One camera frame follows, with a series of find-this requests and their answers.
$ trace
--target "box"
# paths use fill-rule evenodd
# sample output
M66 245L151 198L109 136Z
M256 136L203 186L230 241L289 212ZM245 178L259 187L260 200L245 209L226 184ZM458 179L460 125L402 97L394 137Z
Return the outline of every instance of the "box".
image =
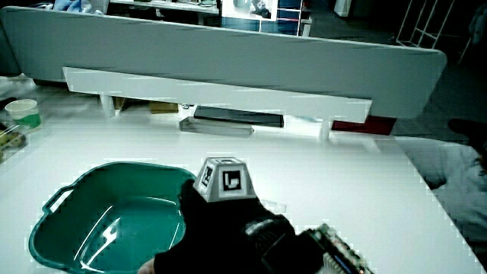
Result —
M151 109L152 114L158 113L178 113L179 107L174 103L164 103L164 102L149 102L149 109Z
M0 163L27 145L29 127L0 121Z

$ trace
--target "red object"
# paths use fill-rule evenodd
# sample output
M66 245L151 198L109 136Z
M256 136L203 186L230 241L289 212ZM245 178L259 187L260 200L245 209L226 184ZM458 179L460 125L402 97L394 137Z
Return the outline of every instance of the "red object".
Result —
M334 121L332 130L389 135L393 130L394 123L396 123L396 118L367 116L363 124Z

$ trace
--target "fiducial marker cube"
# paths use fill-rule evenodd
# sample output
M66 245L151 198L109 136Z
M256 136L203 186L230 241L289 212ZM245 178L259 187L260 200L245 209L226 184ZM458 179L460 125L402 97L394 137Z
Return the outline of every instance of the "fiducial marker cube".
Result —
M236 158L206 158L193 187L206 202L256 198L247 166Z

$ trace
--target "black glove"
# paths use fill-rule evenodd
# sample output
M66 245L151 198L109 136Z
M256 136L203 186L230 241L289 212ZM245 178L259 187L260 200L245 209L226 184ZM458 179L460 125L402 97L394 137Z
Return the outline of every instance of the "black glove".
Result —
M271 13L266 8L266 3L264 3L261 0L252 0L252 5L256 9L255 11L252 12L253 14L260 15L263 18L267 18L267 19L271 18Z
M180 210L185 234L170 250L156 254L156 273L267 273L263 253L283 234L295 236L288 220L257 198L207 203L192 180L182 185ZM268 231L256 233L262 228Z

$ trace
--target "teal plastic basin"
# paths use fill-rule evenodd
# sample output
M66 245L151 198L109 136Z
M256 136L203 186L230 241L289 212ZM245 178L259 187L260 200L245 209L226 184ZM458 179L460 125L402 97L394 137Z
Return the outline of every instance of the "teal plastic basin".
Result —
M177 196L189 179L195 176L187 170L156 164L96 167L44 205L30 234L30 254L69 273L137 273L182 239L186 226Z

